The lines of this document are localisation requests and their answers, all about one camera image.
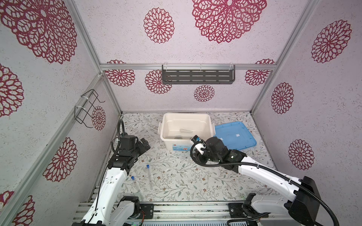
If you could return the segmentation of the blue plastic bin lid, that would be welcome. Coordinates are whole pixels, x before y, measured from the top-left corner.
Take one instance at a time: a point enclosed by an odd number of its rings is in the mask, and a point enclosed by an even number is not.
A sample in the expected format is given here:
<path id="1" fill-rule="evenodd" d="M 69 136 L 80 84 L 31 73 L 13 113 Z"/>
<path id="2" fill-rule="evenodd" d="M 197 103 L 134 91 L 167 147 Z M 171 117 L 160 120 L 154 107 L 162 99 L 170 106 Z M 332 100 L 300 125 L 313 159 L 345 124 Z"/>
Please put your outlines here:
<path id="1" fill-rule="evenodd" d="M 257 142 L 243 122 L 236 121 L 215 126 L 215 137 L 223 141 L 228 149 L 244 150 L 257 145 Z"/>

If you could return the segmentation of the white plastic storage bin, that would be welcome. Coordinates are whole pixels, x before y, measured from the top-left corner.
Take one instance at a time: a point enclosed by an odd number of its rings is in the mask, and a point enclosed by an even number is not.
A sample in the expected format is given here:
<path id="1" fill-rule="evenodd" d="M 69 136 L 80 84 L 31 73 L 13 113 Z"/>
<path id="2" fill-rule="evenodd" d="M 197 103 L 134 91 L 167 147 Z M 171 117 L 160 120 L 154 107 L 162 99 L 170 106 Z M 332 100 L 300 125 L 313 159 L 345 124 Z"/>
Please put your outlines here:
<path id="1" fill-rule="evenodd" d="M 191 149 L 195 135 L 207 140 L 216 130 L 208 114 L 166 113 L 159 123 L 158 134 L 168 151 L 186 152 Z"/>

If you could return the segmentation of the clear glass tube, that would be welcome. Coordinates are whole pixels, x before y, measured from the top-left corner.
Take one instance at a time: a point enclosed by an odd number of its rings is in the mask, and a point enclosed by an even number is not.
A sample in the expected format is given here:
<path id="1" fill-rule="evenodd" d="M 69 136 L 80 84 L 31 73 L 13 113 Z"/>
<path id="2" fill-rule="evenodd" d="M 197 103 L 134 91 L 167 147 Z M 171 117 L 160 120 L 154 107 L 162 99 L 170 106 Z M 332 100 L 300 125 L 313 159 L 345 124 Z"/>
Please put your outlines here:
<path id="1" fill-rule="evenodd" d="M 193 131 L 186 130 L 186 129 L 180 129 L 179 131 L 180 131 L 180 133 L 193 133 Z"/>

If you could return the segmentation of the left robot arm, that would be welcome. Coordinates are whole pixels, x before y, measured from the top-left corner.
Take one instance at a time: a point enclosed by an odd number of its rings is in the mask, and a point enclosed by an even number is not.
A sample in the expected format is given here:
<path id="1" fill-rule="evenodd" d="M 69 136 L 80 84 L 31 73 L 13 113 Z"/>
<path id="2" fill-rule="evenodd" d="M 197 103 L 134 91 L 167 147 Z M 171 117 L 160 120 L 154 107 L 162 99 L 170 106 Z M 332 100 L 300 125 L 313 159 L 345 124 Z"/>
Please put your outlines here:
<path id="1" fill-rule="evenodd" d="M 131 168 L 138 158 L 150 150 L 148 141 L 125 132 L 122 119 L 117 123 L 117 146 L 111 145 L 113 155 L 107 163 L 104 180 L 93 204 L 79 222 L 73 226 L 128 226 L 127 220 L 141 219 L 140 226 L 146 219 L 146 213 L 141 208 L 139 197 L 124 196 L 117 206 L 115 202 L 120 189 Z"/>

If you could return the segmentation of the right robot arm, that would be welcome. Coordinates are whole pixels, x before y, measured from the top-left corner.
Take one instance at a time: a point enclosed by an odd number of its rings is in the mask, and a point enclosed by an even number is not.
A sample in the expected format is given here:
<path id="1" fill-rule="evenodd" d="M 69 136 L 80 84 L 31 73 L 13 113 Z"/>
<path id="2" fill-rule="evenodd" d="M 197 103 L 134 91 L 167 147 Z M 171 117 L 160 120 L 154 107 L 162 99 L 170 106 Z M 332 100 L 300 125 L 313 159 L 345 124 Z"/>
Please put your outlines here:
<path id="1" fill-rule="evenodd" d="M 197 165 L 209 168 L 223 167 L 254 178 L 279 193 L 277 198 L 249 194 L 242 203 L 243 218 L 228 220 L 228 226 L 236 222 L 258 221 L 272 213 L 289 215 L 303 226 L 318 226 L 316 218 L 320 207 L 329 214 L 333 225 L 339 225 L 337 216 L 321 199 L 316 182 L 312 178 L 305 176 L 300 179 L 283 174 L 259 163 L 246 153 L 228 149 L 217 137 L 203 140 L 195 135 L 190 139 L 190 143 L 190 157 Z"/>

